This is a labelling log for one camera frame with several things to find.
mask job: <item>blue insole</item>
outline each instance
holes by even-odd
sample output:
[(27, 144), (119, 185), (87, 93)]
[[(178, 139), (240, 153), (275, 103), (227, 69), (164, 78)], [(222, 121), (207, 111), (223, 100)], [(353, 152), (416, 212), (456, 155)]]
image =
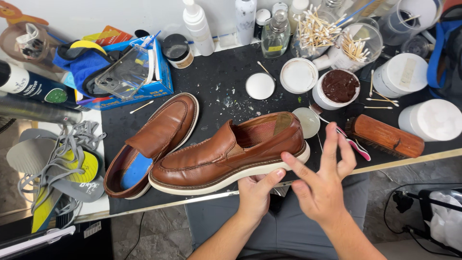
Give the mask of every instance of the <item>blue insole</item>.
[(127, 190), (137, 184), (146, 174), (151, 163), (151, 158), (146, 158), (142, 154), (138, 154), (122, 177), (122, 188)]

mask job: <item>person's left hand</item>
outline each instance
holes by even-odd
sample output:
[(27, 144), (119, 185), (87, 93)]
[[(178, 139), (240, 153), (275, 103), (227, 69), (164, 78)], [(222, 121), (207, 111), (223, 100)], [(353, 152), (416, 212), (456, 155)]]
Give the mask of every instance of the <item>person's left hand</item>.
[(268, 174), (244, 177), (237, 181), (239, 185), (239, 209), (237, 213), (248, 221), (258, 224), (268, 212), (269, 192), (285, 176), (286, 171), (276, 169)]

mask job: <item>person's right hand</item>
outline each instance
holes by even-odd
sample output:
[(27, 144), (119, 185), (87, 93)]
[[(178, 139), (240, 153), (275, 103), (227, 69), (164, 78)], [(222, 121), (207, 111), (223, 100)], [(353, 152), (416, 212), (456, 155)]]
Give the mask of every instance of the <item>person's right hand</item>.
[[(321, 166), (317, 173), (308, 169), (292, 154), (283, 152), (282, 160), (300, 177), (292, 183), (300, 208), (311, 218), (323, 224), (331, 224), (348, 214), (343, 203), (342, 180), (356, 167), (353, 149), (342, 134), (336, 131), (337, 124), (331, 122), (326, 127), (326, 141), (321, 156)], [(342, 160), (337, 163), (337, 144)]]

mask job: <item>white foam pump bottle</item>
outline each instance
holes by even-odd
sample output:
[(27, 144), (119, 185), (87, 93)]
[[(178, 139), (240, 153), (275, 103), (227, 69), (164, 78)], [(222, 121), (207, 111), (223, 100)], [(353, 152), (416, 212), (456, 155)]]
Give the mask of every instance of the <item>white foam pump bottle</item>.
[(236, 0), (237, 39), (240, 44), (248, 45), (254, 38), (257, 0)]
[(215, 51), (212, 34), (208, 27), (204, 9), (194, 3), (194, 0), (183, 0), (186, 9), (183, 11), (183, 20), (186, 28), (193, 37), (194, 44), (202, 56), (209, 56)]

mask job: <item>hand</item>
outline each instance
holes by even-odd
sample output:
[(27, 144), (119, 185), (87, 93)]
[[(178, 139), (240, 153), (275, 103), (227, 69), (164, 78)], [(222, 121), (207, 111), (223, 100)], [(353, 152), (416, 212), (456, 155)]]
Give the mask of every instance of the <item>hand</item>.
[(279, 168), (269, 174), (254, 175), (238, 180), (239, 209), (237, 213), (258, 225), (261, 218), (268, 212), (269, 192), (285, 174), (286, 171)]
[[(309, 218), (321, 226), (330, 225), (348, 214), (343, 203), (342, 180), (356, 167), (353, 149), (342, 134), (336, 132), (337, 124), (331, 122), (326, 127), (326, 141), (321, 156), (321, 166), (317, 173), (287, 152), (281, 154), (295, 174), (300, 177), (292, 183), (300, 208)], [(342, 160), (337, 163), (337, 144)]]

